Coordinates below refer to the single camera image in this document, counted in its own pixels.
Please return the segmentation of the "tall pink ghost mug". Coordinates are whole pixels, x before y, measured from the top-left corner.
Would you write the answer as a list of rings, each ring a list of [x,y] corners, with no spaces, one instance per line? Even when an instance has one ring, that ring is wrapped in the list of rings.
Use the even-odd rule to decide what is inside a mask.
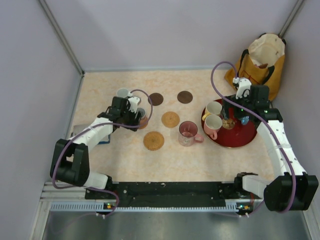
[[[178,141],[184,147],[190,147],[195,143],[203,143],[204,137],[198,133],[197,125],[192,121],[184,121],[180,124]]]

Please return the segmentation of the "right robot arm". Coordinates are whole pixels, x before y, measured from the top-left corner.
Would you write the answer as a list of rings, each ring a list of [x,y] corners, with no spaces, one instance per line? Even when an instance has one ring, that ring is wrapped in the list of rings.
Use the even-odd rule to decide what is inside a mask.
[[[229,109],[232,109],[236,119],[247,117],[254,123],[264,141],[274,172],[272,181],[253,173],[241,174],[241,180],[233,185],[234,194],[245,198],[253,193],[264,200],[270,211],[306,211],[319,181],[315,175],[307,174],[297,160],[279,110],[270,107],[269,87],[253,85],[245,79],[240,79],[234,86],[236,94],[223,98],[224,115],[228,117]]]

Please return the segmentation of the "pink mug white inside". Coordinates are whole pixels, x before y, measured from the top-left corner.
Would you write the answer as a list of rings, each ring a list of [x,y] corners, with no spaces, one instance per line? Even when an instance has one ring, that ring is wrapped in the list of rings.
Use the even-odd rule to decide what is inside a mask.
[[[222,127],[222,119],[218,115],[211,114],[207,116],[204,120],[204,132],[212,139],[216,140],[218,138],[218,132]]]

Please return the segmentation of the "small pink mug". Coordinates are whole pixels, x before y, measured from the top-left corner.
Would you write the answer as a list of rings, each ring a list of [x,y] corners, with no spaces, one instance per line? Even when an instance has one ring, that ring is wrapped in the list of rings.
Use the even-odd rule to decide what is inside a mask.
[[[145,111],[144,108],[139,107],[139,108],[137,109],[137,111],[138,111],[138,112],[140,113],[140,115],[141,115],[141,118],[140,118],[141,121],[146,118],[146,111]]]

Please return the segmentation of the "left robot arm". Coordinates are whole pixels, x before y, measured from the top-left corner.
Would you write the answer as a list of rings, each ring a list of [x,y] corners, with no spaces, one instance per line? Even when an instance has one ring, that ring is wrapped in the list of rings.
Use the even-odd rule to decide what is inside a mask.
[[[50,176],[57,189],[56,180],[70,184],[71,187],[95,188],[102,198],[109,198],[114,191],[109,177],[91,172],[89,152],[105,137],[123,127],[137,131],[142,114],[138,111],[140,98],[136,96],[112,99],[111,106],[101,112],[95,120],[80,133],[69,139],[59,139],[54,147]]]

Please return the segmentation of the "grey blue mug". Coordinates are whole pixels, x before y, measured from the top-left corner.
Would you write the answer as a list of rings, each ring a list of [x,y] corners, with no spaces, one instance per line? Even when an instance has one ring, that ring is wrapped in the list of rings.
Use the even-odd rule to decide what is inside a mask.
[[[116,92],[116,96],[120,98],[127,98],[130,91],[127,88],[120,88]]]

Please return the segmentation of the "light wood coaster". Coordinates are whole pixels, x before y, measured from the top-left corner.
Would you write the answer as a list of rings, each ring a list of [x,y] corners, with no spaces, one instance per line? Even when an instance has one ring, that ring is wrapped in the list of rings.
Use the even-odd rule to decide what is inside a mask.
[[[140,120],[140,122],[139,122],[139,130],[141,130],[141,129],[144,129],[147,125],[148,125],[148,118],[147,117],[144,117],[144,118],[142,118],[141,120]]]

